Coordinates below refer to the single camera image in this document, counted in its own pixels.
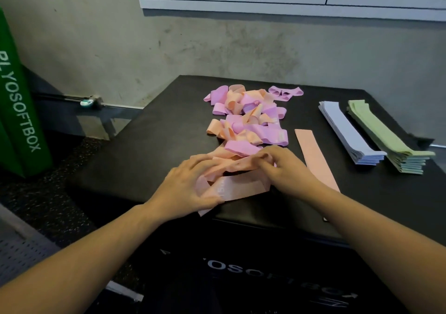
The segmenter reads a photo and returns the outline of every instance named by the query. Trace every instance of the concrete wall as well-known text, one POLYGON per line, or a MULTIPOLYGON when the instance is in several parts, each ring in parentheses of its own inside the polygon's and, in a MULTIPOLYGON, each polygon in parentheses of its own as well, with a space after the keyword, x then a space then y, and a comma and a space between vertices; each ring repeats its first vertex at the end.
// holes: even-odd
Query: concrete wall
POLYGON ((446 143, 443 23, 144 16, 138 0, 0 0, 0 6, 25 66, 66 94, 143 106, 181 74, 360 88, 407 131, 446 143))

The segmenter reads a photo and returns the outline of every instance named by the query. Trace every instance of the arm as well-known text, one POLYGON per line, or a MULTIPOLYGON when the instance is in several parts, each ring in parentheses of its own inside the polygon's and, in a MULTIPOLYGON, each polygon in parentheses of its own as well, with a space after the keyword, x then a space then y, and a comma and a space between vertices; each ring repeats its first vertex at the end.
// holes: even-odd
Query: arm
POLYGON ((287 148, 265 148, 256 164, 280 191, 325 215, 411 312, 446 313, 446 247, 325 186, 287 148))
POLYGON ((197 155, 172 169, 152 198, 59 251, 0 289, 0 313, 83 313, 118 268, 163 222, 215 207, 197 178, 215 163, 197 155))

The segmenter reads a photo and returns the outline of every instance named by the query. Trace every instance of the person's left hand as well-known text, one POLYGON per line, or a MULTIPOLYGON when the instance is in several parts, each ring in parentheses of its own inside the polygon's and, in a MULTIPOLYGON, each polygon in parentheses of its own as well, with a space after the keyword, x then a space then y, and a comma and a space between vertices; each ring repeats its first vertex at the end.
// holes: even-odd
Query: person's left hand
POLYGON ((207 154, 191 156, 170 170, 164 182, 146 203, 161 221, 186 216, 198 210, 214 208, 224 201, 220 197, 201 198, 195 191, 198 177, 218 163, 207 154))

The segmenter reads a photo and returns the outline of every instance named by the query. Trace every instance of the black leather surface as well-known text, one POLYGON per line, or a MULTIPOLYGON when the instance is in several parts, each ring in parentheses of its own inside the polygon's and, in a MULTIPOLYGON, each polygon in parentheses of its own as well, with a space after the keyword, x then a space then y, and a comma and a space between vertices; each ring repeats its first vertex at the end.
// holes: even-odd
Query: black leather surface
MULTIPOLYGON (((219 145, 216 137, 206 134, 206 128, 211 119, 220 119, 220 116, 212 115, 212 107, 203 98, 211 90, 231 84, 243 84, 247 90, 268 89, 271 85, 296 87, 180 76, 70 180, 70 188, 76 190, 77 195, 94 193, 103 200, 118 198, 121 203, 130 205, 148 200, 172 167, 191 155, 208 153, 219 145)), ((293 97, 289 102, 277 102, 288 110, 281 124, 288 131, 289 149, 303 160, 293 130, 312 130, 342 193, 446 245, 446 174, 432 160, 427 162, 422 176, 399 173, 388 160, 376 167, 354 165, 320 113, 319 101, 337 101, 345 111, 348 100, 365 99, 372 112, 408 146, 416 148, 416 145, 365 91, 300 87, 304 96, 293 97)), ((375 148, 360 127, 353 124, 375 148)), ((283 198, 274 189, 270 193, 219 206, 208 216, 255 227, 297 227, 314 234, 340 238, 317 212, 300 201, 283 198)))

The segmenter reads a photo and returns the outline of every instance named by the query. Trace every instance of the stack of green bands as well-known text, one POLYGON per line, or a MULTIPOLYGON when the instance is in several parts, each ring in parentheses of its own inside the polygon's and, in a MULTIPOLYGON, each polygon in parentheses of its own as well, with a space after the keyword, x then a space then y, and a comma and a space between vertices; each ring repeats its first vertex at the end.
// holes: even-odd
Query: stack of green bands
POLYGON ((371 113, 364 100, 349 100, 348 113, 358 122, 365 132, 378 145, 381 151, 387 152, 387 158, 401 173, 423 174, 426 160, 435 156, 431 151, 414 151, 409 148, 395 133, 371 113))

